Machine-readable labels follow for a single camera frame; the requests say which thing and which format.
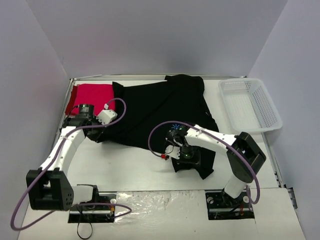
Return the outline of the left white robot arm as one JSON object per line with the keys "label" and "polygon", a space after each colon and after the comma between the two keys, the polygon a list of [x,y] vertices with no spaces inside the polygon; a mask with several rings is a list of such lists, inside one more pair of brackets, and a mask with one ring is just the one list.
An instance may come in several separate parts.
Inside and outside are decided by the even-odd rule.
{"label": "left white robot arm", "polygon": [[95,185],[71,185],[67,173],[78,147],[87,135],[111,123],[117,118],[117,113],[104,108],[95,115],[91,104],[80,104],[78,110],[77,115],[65,118],[58,141],[44,163],[26,175],[28,197],[33,210],[68,211],[80,203],[95,209],[101,203]]}

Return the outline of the black t shirt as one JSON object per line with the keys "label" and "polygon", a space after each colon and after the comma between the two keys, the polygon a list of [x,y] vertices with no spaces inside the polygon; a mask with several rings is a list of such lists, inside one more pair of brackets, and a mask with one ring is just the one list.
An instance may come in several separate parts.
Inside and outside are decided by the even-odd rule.
{"label": "black t shirt", "polygon": [[122,120],[107,128],[99,128],[93,141],[165,150],[165,137],[176,121],[197,124],[217,132],[218,126],[204,98],[205,83],[199,76],[167,75],[163,82],[123,86],[112,84],[114,96],[124,102],[115,103]]}

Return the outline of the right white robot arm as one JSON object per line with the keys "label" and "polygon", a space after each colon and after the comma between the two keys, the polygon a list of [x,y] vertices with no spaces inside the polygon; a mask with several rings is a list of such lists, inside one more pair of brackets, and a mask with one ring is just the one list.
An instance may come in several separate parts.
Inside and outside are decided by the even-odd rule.
{"label": "right white robot arm", "polygon": [[252,183],[266,161],[266,155],[246,132],[239,135],[215,132],[199,125],[169,130],[165,137],[165,155],[177,164],[198,166],[203,162],[201,150],[225,155],[232,175],[223,189],[222,202],[229,207],[240,200],[246,185]]}

